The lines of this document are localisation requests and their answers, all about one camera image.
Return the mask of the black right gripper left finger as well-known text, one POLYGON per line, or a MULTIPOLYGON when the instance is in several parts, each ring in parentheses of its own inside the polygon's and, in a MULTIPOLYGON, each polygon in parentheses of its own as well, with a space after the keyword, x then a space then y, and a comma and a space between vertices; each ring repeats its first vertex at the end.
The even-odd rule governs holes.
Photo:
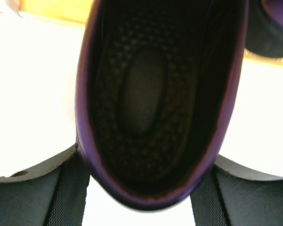
POLYGON ((89 179, 76 145, 0 177, 0 226, 82 225, 89 179))

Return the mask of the purple loafer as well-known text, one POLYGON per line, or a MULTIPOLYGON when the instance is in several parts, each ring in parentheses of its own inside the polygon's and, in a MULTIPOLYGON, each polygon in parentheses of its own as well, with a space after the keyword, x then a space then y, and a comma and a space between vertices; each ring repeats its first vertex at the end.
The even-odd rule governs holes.
POLYGON ((246 0, 95 0, 75 89, 77 150, 136 210, 181 202, 218 155, 244 52, 246 0))
POLYGON ((283 26, 267 14, 260 0, 250 1, 245 48, 259 56, 283 58, 283 26))

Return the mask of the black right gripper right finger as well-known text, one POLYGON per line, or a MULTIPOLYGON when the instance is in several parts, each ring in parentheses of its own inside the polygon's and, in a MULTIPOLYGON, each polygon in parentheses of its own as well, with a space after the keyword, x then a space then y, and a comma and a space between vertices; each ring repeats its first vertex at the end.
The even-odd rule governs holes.
POLYGON ((220 155, 191 204, 197 226, 283 226, 283 177, 220 155))

